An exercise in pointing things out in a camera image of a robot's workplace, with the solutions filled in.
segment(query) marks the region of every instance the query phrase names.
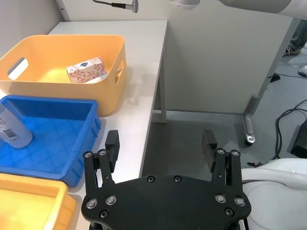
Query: spray can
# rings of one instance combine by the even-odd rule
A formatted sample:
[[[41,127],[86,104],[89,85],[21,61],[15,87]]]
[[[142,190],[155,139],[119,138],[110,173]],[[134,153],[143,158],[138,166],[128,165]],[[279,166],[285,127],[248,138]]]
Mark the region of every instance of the spray can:
[[[0,138],[16,149],[26,147],[33,139],[33,134],[2,104],[0,104]]]

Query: basket handle hole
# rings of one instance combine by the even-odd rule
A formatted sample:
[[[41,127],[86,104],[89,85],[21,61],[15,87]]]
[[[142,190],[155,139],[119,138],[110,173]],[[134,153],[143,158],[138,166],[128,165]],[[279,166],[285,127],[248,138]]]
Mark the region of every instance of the basket handle hole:
[[[24,57],[18,59],[15,64],[8,70],[8,77],[11,80],[16,80],[28,68],[28,60]]]
[[[124,69],[124,60],[122,59],[122,60],[120,61],[120,64],[119,64],[119,66],[118,66],[118,71],[117,71],[117,73],[116,73],[115,84],[118,83],[118,81],[119,81],[119,79],[120,79],[120,77],[121,77],[121,74],[122,74],[122,72],[123,72],[123,69]]]

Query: orange plastic basket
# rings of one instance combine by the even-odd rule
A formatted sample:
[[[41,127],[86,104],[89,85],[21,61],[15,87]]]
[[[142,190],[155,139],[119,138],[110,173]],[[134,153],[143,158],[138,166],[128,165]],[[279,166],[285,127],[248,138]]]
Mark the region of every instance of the orange plastic basket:
[[[75,205],[63,182],[0,173],[2,230],[65,230]]]
[[[108,75],[93,84],[71,83],[66,67],[101,57]],[[28,67],[12,80],[9,72],[25,58]],[[0,89],[6,94],[94,99],[99,115],[112,113],[127,78],[124,38],[117,35],[35,35],[0,59]]]

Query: screw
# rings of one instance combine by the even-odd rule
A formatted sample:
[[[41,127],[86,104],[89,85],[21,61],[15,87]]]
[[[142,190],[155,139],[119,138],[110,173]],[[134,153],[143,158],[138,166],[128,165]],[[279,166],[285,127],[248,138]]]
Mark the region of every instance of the screw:
[[[155,181],[155,178],[153,176],[147,177],[147,182],[153,183]]]
[[[96,199],[91,199],[86,203],[86,207],[88,209],[92,209],[97,205],[97,200]]]
[[[102,210],[102,212],[100,213],[100,217],[102,219],[105,219],[109,216],[109,211],[107,209]]]
[[[175,177],[174,177],[174,181],[177,182],[177,183],[179,183],[179,182],[182,181],[182,178],[181,178],[180,176],[175,176]]]
[[[91,152],[87,152],[87,153],[84,154],[85,157],[90,157],[91,155],[92,155]]]
[[[234,155],[234,156],[238,156],[238,155],[239,155],[239,153],[238,153],[237,151],[232,151],[231,153],[232,153],[232,155]]]
[[[225,213],[226,213],[226,215],[229,216],[229,217],[232,217],[232,216],[234,215],[233,210],[230,209],[230,208],[226,208],[226,209],[225,209]]]
[[[222,149],[218,149],[217,152],[218,152],[219,154],[224,154],[224,153],[225,153],[225,151],[222,150]]]
[[[103,155],[105,155],[105,154],[106,154],[106,151],[105,151],[105,150],[100,150],[100,151],[99,151],[99,155],[100,155],[100,156],[103,156]]]
[[[215,199],[216,199],[217,202],[219,202],[219,203],[221,203],[221,204],[226,202],[225,196],[223,196],[223,195],[221,195],[221,194],[216,195],[216,196],[215,196]]]
[[[236,197],[236,198],[235,198],[235,203],[236,203],[237,205],[241,206],[241,207],[243,207],[243,206],[246,205],[245,201],[244,201],[242,198],[240,198],[240,197]]]
[[[106,204],[107,205],[113,205],[116,202],[116,197],[114,195],[111,195],[106,198]]]

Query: white wall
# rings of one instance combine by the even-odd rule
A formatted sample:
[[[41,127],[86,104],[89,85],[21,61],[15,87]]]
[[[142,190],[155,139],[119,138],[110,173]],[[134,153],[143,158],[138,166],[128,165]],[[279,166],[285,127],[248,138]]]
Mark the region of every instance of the white wall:
[[[175,110],[244,112],[293,20],[229,8],[217,0],[202,0],[190,11],[168,0],[139,0],[138,14],[91,0],[62,2],[71,21],[168,19],[167,107]]]
[[[54,0],[0,0],[0,57],[23,38],[47,34],[62,21]]]

